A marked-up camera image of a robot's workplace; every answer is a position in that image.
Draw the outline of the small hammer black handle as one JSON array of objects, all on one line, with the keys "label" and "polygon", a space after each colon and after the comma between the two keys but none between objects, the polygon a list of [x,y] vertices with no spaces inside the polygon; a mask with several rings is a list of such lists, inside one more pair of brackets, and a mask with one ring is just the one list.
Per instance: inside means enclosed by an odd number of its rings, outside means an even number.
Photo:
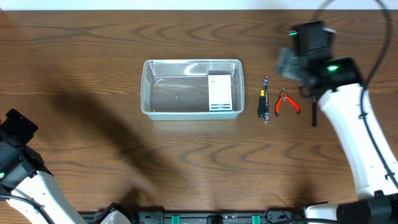
[{"label": "small hammer black handle", "polygon": [[317,99],[315,96],[313,96],[312,103],[312,126],[317,127]]}]

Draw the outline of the white blue tool box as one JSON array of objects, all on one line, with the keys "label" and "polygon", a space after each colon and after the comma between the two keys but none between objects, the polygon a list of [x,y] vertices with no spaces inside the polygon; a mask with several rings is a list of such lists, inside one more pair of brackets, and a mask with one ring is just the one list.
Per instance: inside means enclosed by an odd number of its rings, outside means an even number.
[{"label": "white blue tool box", "polygon": [[230,75],[208,76],[209,111],[232,111]]}]

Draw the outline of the clear plastic container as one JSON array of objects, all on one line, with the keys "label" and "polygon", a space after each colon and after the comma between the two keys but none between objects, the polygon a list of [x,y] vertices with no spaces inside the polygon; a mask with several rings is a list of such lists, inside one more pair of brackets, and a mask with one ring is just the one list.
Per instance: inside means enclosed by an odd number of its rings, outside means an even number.
[{"label": "clear plastic container", "polygon": [[[232,111],[209,111],[208,76],[230,75]],[[244,110],[243,65],[238,59],[147,60],[141,111],[152,120],[236,119]]]}]

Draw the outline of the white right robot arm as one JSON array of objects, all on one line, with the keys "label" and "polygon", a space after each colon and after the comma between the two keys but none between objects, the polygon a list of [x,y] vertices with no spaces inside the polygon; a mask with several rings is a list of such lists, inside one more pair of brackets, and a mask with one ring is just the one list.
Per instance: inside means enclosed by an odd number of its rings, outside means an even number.
[{"label": "white right robot arm", "polygon": [[304,208],[307,223],[397,223],[397,159],[376,119],[352,58],[333,58],[323,22],[293,26],[294,70],[332,124],[353,174],[358,201]]}]

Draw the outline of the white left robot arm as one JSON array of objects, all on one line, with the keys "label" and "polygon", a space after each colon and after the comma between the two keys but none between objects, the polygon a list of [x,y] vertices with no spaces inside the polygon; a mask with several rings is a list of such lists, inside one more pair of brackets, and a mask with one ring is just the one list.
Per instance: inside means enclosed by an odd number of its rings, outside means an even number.
[{"label": "white left robot arm", "polygon": [[31,223],[85,223],[65,198],[42,156],[27,143],[38,126],[15,109],[1,123],[1,200]]}]

